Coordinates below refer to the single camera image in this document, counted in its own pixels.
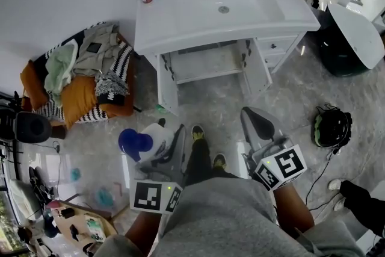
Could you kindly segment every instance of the table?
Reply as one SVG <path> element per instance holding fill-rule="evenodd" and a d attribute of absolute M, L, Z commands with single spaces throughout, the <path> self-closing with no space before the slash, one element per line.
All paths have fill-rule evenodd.
<path fill-rule="evenodd" d="M 64 218 L 58 215 L 54 215 L 54 220 L 56 225 L 58 226 L 58 229 L 60 230 L 62 235 L 68 240 L 68 242 L 72 243 L 74 246 L 78 247 L 81 250 L 83 250 L 83 247 L 87 243 L 89 243 L 89 240 L 87 239 L 79 242 L 74 240 L 72 238 L 71 231 L 70 231 L 70 226 L 74 225 L 79 231 L 79 234 L 87 234 L 87 235 L 90 234 L 87 224 L 85 222 L 85 215 L 96 217 L 102 222 L 103 231 L 106 237 L 109 237 L 110 235 L 118 234 L 114 227 L 113 222 L 128 206 L 124 207 L 116 215 L 111 216 L 110 212 L 86 208 L 86 207 L 74 205 L 68 202 L 77 196 L 78 194 L 72 196 L 66 201 L 55 200 L 55 203 L 58 202 L 58 206 L 52 208 L 53 212 L 55 212 L 55 210 L 61 211 L 64 208 L 72 208 L 75 212 L 75 215 L 70 218 Z"/>

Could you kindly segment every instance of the person's foot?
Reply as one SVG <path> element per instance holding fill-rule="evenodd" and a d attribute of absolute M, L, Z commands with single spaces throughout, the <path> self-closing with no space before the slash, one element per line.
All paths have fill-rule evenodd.
<path fill-rule="evenodd" d="M 194 125 L 191 130 L 191 136 L 193 141 L 205 139 L 205 132 L 200 125 Z"/>
<path fill-rule="evenodd" d="M 337 203 L 334 205 L 334 210 L 335 211 L 341 210 L 343 208 L 345 200 L 346 200 L 346 198 L 342 198 L 342 199 L 338 200 Z"/>
<path fill-rule="evenodd" d="M 331 191 L 339 190 L 341 187 L 341 183 L 343 183 L 343 181 L 345 181 L 345 179 L 342 179 L 342 178 L 331 180 L 327 187 Z"/>
<path fill-rule="evenodd" d="M 212 168 L 220 167 L 225 170 L 226 166 L 226 157 L 222 153 L 218 153 L 212 162 Z"/>

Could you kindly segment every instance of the sink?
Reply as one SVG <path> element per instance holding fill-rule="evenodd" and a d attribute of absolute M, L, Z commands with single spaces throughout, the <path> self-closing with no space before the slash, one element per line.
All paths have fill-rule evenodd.
<path fill-rule="evenodd" d="M 175 11 L 177 27 L 188 33 L 285 19 L 275 0 L 171 0 L 169 10 Z"/>
<path fill-rule="evenodd" d="M 264 31 L 316 31 L 303 0 L 138 0 L 135 50 L 163 54 L 263 35 Z"/>

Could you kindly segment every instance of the white sneaker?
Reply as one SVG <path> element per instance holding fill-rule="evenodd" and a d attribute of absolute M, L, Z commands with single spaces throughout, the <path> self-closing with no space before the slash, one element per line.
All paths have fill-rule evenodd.
<path fill-rule="evenodd" d="M 341 210 L 343 208 L 343 204 L 345 203 L 345 200 L 346 198 L 342 198 L 338 200 L 337 203 L 334 205 L 334 210 L 335 211 Z"/>
<path fill-rule="evenodd" d="M 339 190 L 341 187 L 341 183 L 345 181 L 345 179 L 334 179 L 329 182 L 329 185 L 327 186 L 329 190 L 334 191 L 334 190 Z"/>

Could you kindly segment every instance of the bottle cap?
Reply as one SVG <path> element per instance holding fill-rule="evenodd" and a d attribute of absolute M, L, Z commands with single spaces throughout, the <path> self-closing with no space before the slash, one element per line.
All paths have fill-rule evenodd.
<path fill-rule="evenodd" d="M 147 152 L 153 146 L 150 135 L 138 133 L 134 129 L 125 129 L 120 133 L 118 143 L 120 150 L 129 155 L 135 162 L 141 159 L 139 152 Z"/>

